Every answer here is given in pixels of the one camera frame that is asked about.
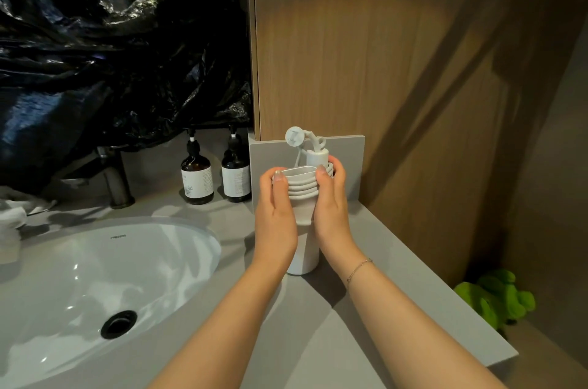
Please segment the white cylindrical hair dryer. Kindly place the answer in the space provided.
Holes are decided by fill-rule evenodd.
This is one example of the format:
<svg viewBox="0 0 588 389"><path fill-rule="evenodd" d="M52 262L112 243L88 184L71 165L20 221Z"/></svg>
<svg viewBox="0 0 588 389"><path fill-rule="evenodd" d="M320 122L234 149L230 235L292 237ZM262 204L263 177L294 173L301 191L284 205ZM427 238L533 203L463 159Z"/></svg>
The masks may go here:
<svg viewBox="0 0 588 389"><path fill-rule="evenodd" d="M319 194L315 174L320 165L325 166L330 176L333 173L326 148L319 151L308 149L305 150L305 154L306 165L283 171L288 180L290 203L298 229L298 245L287 270L290 275L308 274L318 265L320 249L315 240L313 226L313 215Z"/></svg>

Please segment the white towel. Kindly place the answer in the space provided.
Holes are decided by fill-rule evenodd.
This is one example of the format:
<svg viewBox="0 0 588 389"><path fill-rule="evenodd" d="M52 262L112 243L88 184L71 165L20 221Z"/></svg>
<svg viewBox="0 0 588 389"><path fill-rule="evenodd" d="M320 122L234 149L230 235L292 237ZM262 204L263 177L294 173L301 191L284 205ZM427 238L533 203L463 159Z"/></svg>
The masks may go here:
<svg viewBox="0 0 588 389"><path fill-rule="evenodd" d="M30 215L43 213L57 204L31 194L0 185L0 265L12 264L19 259L21 234Z"/></svg>

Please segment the black plastic sheet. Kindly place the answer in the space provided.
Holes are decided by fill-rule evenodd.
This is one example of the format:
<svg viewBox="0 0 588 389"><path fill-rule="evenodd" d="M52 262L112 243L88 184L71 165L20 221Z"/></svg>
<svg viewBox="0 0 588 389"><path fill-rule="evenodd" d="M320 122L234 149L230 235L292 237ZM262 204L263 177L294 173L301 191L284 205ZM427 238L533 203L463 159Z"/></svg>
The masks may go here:
<svg viewBox="0 0 588 389"><path fill-rule="evenodd" d="M0 186L38 195L98 147L252 123L234 0L0 0Z"/></svg>

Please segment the person's left hand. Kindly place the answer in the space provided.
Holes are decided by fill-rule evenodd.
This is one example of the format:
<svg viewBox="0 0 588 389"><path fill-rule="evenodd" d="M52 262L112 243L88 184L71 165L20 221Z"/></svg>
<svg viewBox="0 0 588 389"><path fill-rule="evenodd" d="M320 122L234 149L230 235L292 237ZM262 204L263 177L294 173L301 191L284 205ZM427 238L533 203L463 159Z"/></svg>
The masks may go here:
<svg viewBox="0 0 588 389"><path fill-rule="evenodd" d="M272 176L277 168L267 170L259 180L260 193L254 221L254 259L268 273L282 278L295 255L298 229L290 210L277 210L272 199Z"/></svg>

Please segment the amber pump bottle white label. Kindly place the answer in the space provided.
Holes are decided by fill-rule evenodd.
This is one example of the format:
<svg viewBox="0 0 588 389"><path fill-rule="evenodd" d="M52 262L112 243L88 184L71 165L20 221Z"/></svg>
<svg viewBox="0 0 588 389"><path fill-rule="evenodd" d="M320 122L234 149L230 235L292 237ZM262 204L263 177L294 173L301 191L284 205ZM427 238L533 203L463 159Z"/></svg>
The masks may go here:
<svg viewBox="0 0 588 389"><path fill-rule="evenodd" d="M189 204L200 206L214 198L212 166L195 139L195 130L188 129L187 157L181 164L183 191Z"/></svg>
<svg viewBox="0 0 588 389"><path fill-rule="evenodd" d="M223 193L228 201L244 202L252 196L249 150L234 125L229 125L229 131L231 135L221 162Z"/></svg>

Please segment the green plush toy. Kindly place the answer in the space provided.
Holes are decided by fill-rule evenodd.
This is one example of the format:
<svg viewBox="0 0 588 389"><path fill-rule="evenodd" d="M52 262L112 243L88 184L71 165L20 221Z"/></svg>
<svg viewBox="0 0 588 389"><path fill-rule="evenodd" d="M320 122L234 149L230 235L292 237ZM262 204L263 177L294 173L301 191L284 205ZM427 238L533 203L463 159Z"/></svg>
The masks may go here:
<svg viewBox="0 0 588 389"><path fill-rule="evenodd" d="M536 309L533 293L519 290L516 275L504 268L489 271L476 282L461 282L453 290L498 332Z"/></svg>

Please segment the person's right forearm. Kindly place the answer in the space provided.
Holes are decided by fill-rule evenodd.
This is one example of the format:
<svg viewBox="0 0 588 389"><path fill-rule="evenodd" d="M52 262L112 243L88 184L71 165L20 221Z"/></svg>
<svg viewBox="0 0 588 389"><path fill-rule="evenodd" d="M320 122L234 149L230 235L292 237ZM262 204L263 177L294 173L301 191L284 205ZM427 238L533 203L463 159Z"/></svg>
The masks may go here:
<svg viewBox="0 0 588 389"><path fill-rule="evenodd" d="M331 267L399 389L507 389L366 256Z"/></svg>

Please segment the white oval sink basin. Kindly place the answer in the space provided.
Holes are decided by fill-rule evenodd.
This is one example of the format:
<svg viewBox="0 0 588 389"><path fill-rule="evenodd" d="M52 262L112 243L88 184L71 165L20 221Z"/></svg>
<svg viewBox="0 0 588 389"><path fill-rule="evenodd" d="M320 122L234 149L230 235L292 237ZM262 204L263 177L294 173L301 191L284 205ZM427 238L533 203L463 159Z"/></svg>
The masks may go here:
<svg viewBox="0 0 588 389"><path fill-rule="evenodd" d="M46 232L0 265L0 389L73 370L166 320L209 281L221 257L210 231L165 217L130 217ZM138 315L125 335L100 328Z"/></svg>

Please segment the person's left forearm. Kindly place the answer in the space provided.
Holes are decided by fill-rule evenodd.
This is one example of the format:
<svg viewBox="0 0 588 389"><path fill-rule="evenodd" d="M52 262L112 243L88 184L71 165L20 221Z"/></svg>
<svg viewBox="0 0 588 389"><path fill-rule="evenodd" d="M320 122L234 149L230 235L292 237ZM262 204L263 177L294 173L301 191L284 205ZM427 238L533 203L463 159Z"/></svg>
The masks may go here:
<svg viewBox="0 0 588 389"><path fill-rule="evenodd" d="M254 259L148 389L238 389L290 259Z"/></svg>

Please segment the person's right hand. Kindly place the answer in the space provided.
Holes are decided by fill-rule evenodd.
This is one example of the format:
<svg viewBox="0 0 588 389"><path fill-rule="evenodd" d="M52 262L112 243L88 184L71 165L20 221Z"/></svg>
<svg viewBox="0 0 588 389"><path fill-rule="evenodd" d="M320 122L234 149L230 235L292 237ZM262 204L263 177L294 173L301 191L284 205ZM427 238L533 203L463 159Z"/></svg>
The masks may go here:
<svg viewBox="0 0 588 389"><path fill-rule="evenodd" d="M316 203L314 212L315 230L320 249L333 266L346 261L362 261L365 256L355 244L349 226L345 189L346 171L333 155L329 155L329 162L333 164L334 170L331 176L334 179L334 204L317 206Z"/></svg>

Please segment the dark metal faucet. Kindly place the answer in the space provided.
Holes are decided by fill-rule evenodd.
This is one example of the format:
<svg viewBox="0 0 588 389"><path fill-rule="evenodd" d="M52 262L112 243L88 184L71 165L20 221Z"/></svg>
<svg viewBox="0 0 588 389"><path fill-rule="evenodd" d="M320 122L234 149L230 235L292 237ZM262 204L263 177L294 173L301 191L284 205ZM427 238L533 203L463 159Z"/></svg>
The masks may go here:
<svg viewBox="0 0 588 389"><path fill-rule="evenodd" d="M117 147L96 147L97 157L81 165L76 170L60 178L60 182L72 188L89 184L89 180L103 174L110 197L109 206L113 210L123 209L135 204L130 192L121 153Z"/></svg>

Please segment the black sink drain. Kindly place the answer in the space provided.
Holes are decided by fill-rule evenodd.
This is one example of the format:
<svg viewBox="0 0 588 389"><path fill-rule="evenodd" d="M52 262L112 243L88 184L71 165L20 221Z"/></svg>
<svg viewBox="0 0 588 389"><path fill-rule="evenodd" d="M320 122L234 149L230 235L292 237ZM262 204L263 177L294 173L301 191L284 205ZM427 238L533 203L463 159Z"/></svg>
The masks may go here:
<svg viewBox="0 0 588 389"><path fill-rule="evenodd" d="M117 312L104 322L99 334L105 340L120 338L135 326L137 318L137 313L132 310Z"/></svg>

